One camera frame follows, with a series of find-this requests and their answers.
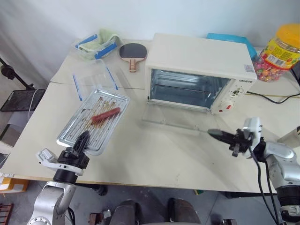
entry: clear plastic lid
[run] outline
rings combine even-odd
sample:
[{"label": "clear plastic lid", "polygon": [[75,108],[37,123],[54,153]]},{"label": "clear plastic lid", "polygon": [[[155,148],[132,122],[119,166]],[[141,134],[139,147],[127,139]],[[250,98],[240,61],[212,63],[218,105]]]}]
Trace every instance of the clear plastic lid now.
[{"label": "clear plastic lid", "polygon": [[118,89],[113,75],[103,60],[87,61],[77,65],[73,70],[72,79],[77,97],[81,101],[95,89],[110,91]]}]

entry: candy jar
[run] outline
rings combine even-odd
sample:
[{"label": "candy jar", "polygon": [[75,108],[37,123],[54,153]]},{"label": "candy jar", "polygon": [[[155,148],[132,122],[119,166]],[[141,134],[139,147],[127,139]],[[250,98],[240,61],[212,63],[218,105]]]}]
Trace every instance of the candy jar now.
[{"label": "candy jar", "polygon": [[300,60],[300,23],[281,26],[260,55],[253,61],[258,79],[279,80]]}]

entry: paddle handle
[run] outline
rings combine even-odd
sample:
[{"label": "paddle handle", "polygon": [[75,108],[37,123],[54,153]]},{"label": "paddle handle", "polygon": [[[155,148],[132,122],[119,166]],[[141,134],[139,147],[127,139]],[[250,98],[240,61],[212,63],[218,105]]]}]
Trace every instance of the paddle handle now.
[{"label": "paddle handle", "polygon": [[129,71],[132,73],[134,73],[136,71],[135,63],[136,63],[135,59],[131,59],[129,62]]}]

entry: white wall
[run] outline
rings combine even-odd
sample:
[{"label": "white wall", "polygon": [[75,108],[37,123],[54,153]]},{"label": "white wall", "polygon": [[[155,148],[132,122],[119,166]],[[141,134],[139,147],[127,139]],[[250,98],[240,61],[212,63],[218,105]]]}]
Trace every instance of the white wall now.
[{"label": "white wall", "polygon": [[152,39],[155,32],[236,34],[264,46],[280,25],[300,22],[299,9],[299,0],[6,0],[0,54],[26,81],[43,85],[70,44],[100,27],[130,39]]}]

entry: oven control knob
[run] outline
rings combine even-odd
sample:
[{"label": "oven control knob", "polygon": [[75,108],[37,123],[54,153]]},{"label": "oven control knob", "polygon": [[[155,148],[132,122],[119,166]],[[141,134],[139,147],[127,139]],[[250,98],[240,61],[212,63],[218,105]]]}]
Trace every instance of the oven control knob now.
[{"label": "oven control knob", "polygon": [[232,101],[225,101],[222,102],[219,106],[219,113],[225,113],[229,110],[231,110],[234,107],[233,102]]}]

